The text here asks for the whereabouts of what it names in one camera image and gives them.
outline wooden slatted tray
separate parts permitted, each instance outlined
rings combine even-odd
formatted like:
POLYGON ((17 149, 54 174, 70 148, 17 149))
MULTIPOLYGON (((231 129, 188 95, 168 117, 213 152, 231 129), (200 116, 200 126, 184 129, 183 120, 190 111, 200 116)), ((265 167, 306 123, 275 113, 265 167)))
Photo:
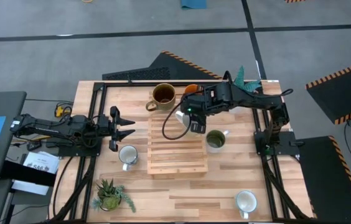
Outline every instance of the wooden slatted tray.
MULTIPOLYGON (((176 90, 177 105, 182 92, 176 90)), ((170 111, 153 111, 148 119, 147 172, 155 179, 201 177, 207 172, 207 153, 204 137, 189 133, 178 140, 162 135, 162 125, 170 111)), ((166 123, 165 133, 176 137, 185 131, 184 125, 172 114, 166 123)))

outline black floor stripe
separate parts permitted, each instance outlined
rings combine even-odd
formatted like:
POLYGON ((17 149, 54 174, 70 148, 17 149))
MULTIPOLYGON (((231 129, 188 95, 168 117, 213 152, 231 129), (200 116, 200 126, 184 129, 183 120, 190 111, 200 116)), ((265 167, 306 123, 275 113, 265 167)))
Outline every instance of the black floor stripe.
POLYGON ((335 29, 351 29, 351 25, 259 27, 259 28, 255 28, 255 32, 300 31, 300 30, 335 30, 335 29))
POLYGON ((241 0, 243 5, 243 11, 245 12, 246 22, 248 24, 248 32, 253 46, 253 53, 255 55, 256 62, 258 64, 258 69, 260 73, 260 78, 266 80, 267 75, 265 74, 263 60, 261 59, 260 49, 258 47, 257 38, 255 34, 255 29, 253 27, 253 22, 251 21, 250 10, 247 0, 241 0))
POLYGON ((163 31, 141 31, 141 32, 117 32, 102 34, 72 34, 72 35, 39 35, 25 37, 0 37, 1 41, 25 41, 25 40, 67 40, 106 37, 143 37, 152 35, 179 35, 179 34, 222 34, 247 32, 247 28, 224 28, 224 29, 191 29, 191 30, 163 30, 163 31))

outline butcher block tabletop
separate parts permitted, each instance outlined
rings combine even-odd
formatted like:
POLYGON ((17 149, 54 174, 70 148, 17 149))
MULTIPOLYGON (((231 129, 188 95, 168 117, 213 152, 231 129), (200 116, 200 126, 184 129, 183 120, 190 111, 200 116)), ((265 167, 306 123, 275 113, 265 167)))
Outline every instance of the butcher block tabletop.
MULTIPOLYGON (((190 81, 220 82, 218 80, 190 81)), ((103 81, 79 82, 72 115, 88 116, 95 82, 103 81)), ((106 82, 124 83, 123 81, 106 82)), ((159 84, 181 81, 149 80, 146 82, 159 84)), ((262 80, 262 85, 265 94, 281 93, 281 86, 277 80, 262 80)), ((182 86, 175 88, 176 91, 184 89, 182 86)), ((257 209, 249 215, 249 220, 271 221, 263 168, 261 159, 256 154, 253 139, 255 122, 252 109, 237 108, 232 113, 222 112, 207 118, 207 132, 211 129, 218 129, 229 130, 230 133, 220 153, 207 153, 208 171, 205 175, 154 179, 147 173, 150 112, 145 109, 149 101, 149 94, 153 89, 154 86, 126 86, 109 87, 107 90, 104 114, 109 116, 110 107, 117 106, 122 118, 136 122, 120 128, 120 130, 135 129, 136 131, 118 143, 119 149, 125 145, 134 146, 138 150, 139 160, 130 171, 123 171, 123 164, 119 160, 118 153, 109 149, 110 138, 104 138, 101 154, 96 160, 93 187, 89 192, 91 197, 87 222, 246 222, 247 220, 242 220, 235 204, 235 196, 242 190, 252 191, 258 201, 257 209), (111 212, 92 208, 92 200, 97 193, 96 184, 99 184, 101 179, 110 181, 112 178, 115 185, 125 186, 125 192, 134 201, 136 213, 131 211, 126 202, 121 202, 119 208, 111 212)), ((100 97, 99 92, 95 111, 98 111, 100 97)), ((264 128, 261 113, 259 117, 261 127, 264 128)), ((287 131, 289 128, 290 126, 285 126, 283 129, 287 131)), ((278 156, 278 159, 286 192, 307 216, 312 217, 311 205, 299 163, 291 156, 278 156)), ((68 157, 61 160, 55 186, 68 160, 68 157)), ((73 158, 62 177, 55 205, 57 212, 73 192, 79 161, 79 157, 73 158)), ((89 159, 86 159, 85 170, 89 162, 89 159)), ((79 196, 76 218, 81 217, 84 194, 83 190, 79 196)), ((278 216, 282 217, 279 195, 275 189, 274 197, 278 216)), ((53 198, 50 205, 50 217, 52 217, 52 202, 53 198)))

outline gray floor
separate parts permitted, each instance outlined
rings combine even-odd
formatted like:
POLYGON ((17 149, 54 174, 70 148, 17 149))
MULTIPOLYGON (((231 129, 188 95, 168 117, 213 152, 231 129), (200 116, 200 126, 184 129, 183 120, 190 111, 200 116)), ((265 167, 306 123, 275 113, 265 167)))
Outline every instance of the gray floor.
MULTIPOLYGON (((255 27, 351 24, 351 0, 248 0, 255 27)), ((91 34, 174 29, 246 27, 240 1, 209 0, 208 9, 183 11, 171 0, 0 1, 0 37, 91 34)), ((304 89, 307 82, 351 65, 351 29, 256 33, 268 79, 293 88, 286 97, 297 138, 333 135, 351 168, 343 126, 333 125, 304 89)), ((79 80, 99 80, 102 73, 147 67, 170 50, 214 73, 258 78, 247 32, 101 39, 0 42, 0 91, 24 90, 28 98, 71 100, 79 80)), ((55 103, 27 101, 23 112, 53 119, 55 103)), ((351 147, 351 128, 347 130, 351 147)), ((10 148, 16 158, 26 149, 10 148)), ((11 223, 45 219, 46 208, 32 208, 11 223)))

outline brown mug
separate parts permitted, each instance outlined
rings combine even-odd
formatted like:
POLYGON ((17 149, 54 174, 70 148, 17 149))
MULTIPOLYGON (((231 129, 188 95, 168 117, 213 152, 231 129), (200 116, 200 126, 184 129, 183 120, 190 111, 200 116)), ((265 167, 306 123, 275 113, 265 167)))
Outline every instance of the brown mug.
POLYGON ((176 90, 174 86, 168 83, 158 84, 155 89, 153 89, 152 96, 153 100, 147 102, 145 106, 148 111, 169 110, 176 102, 176 90))

